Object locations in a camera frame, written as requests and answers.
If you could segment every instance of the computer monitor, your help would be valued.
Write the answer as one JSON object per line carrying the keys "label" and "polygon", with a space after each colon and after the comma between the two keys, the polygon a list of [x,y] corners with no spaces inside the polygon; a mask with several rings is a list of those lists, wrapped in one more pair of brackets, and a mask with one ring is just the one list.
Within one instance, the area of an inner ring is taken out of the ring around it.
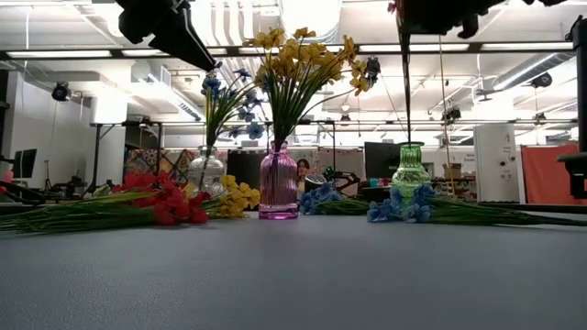
{"label": "computer monitor", "polygon": [[237,183],[245,182],[250,188],[260,188],[260,163],[267,156],[264,150],[229,150],[227,174],[234,175]]}
{"label": "computer monitor", "polygon": [[400,145],[365,142],[365,175],[367,178],[391,178],[400,165]]}
{"label": "computer monitor", "polygon": [[37,157],[36,149],[17,151],[15,162],[12,166],[12,172],[15,173],[15,179],[30,179],[33,177],[33,168],[35,167],[35,158]]}

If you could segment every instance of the gray table surface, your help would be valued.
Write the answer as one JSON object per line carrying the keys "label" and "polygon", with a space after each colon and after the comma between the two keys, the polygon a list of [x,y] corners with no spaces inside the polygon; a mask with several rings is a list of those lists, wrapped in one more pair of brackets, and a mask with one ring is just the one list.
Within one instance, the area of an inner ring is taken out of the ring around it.
{"label": "gray table surface", "polygon": [[0,329],[587,329],[587,231],[363,217],[0,234]]}

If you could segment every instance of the orange partition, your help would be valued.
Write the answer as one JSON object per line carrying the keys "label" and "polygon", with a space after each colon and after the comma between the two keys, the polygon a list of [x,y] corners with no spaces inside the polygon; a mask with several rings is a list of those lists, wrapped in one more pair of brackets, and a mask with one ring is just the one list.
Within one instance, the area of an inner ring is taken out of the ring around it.
{"label": "orange partition", "polygon": [[570,178],[562,155],[579,152],[576,144],[560,147],[522,147],[522,166],[529,204],[583,205],[587,200],[574,199],[570,194]]}

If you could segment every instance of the green glass vase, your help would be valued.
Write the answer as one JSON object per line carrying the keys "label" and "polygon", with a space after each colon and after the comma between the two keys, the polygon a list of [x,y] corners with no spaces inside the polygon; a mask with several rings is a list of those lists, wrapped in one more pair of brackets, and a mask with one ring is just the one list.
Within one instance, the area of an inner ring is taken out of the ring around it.
{"label": "green glass vase", "polygon": [[402,143],[400,166],[392,177],[392,187],[399,190],[404,205],[410,205],[415,189],[423,183],[430,184],[430,175],[422,166],[422,142]]}

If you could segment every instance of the clear glass vase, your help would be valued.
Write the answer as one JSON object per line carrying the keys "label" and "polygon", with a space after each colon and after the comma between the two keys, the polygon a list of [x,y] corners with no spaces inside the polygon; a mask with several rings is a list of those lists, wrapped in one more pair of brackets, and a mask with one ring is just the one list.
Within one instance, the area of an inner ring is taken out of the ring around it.
{"label": "clear glass vase", "polygon": [[220,178],[225,175],[224,163],[216,158],[216,148],[201,146],[200,156],[190,163],[188,180],[195,186],[195,193],[210,193],[213,197],[224,192]]}
{"label": "clear glass vase", "polygon": [[287,141],[273,141],[260,164],[259,219],[297,218],[297,164]]}
{"label": "clear glass vase", "polygon": [[430,175],[422,166],[422,142],[403,143],[400,149],[400,166],[392,177],[392,187],[399,190],[405,205],[412,203],[415,189],[430,183]]}

